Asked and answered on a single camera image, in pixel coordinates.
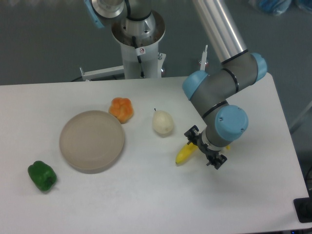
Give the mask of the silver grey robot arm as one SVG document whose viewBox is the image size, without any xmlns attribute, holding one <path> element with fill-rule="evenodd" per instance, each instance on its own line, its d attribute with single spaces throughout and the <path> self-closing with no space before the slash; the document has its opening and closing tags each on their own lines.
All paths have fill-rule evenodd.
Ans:
<svg viewBox="0 0 312 234">
<path fill-rule="evenodd" d="M 222 68 L 209 75 L 201 67 L 183 82 L 186 97 L 206 123 L 205 130 L 193 126 L 185 136 L 218 169 L 227 160 L 220 151 L 248 127 L 246 113 L 227 99 L 261 80 L 267 64 L 248 51 L 224 1 L 196 0 L 194 5 Z M 149 0 L 88 0 L 86 6 L 96 26 L 111 26 L 126 79 L 161 76 L 158 43 L 165 24 Z"/>
</svg>

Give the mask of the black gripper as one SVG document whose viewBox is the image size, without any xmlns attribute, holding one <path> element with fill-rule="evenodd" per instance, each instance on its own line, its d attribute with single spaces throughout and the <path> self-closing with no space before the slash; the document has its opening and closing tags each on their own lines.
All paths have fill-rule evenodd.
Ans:
<svg viewBox="0 0 312 234">
<path fill-rule="evenodd" d="M 196 125 L 186 131 L 184 136 L 188 140 L 188 145 L 192 143 L 193 145 L 198 146 L 201 152 L 206 155 L 206 158 L 208 159 L 207 166 L 212 165 L 218 170 L 227 161 L 227 157 L 220 154 L 223 147 L 213 145 L 204 135 L 200 135 L 199 129 Z"/>
</svg>

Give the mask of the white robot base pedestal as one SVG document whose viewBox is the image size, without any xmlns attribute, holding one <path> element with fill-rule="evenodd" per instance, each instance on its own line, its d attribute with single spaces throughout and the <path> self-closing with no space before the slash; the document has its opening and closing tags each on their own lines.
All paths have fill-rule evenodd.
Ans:
<svg viewBox="0 0 312 234">
<path fill-rule="evenodd" d="M 151 11 L 141 21 L 125 18 L 112 25 L 112 34 L 120 44 L 126 79 L 160 78 L 165 55 L 160 55 L 158 44 L 165 35 L 162 16 Z"/>
</svg>

